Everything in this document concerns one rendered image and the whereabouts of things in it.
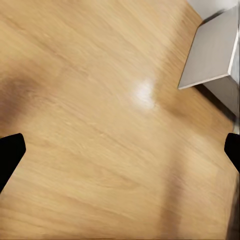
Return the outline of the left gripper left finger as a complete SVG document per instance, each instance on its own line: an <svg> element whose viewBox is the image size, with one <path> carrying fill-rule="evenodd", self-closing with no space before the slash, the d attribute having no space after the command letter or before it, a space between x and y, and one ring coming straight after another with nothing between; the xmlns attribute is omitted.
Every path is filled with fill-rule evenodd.
<svg viewBox="0 0 240 240"><path fill-rule="evenodd" d="M0 138L0 192L2 192L25 152L25 140L21 133Z"/></svg>

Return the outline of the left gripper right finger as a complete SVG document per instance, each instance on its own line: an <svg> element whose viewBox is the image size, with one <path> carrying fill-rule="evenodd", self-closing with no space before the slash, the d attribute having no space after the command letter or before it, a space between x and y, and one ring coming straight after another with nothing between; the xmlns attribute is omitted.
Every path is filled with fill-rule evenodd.
<svg viewBox="0 0 240 240"><path fill-rule="evenodd" d="M224 150L240 173L240 135L229 133L225 141Z"/></svg>

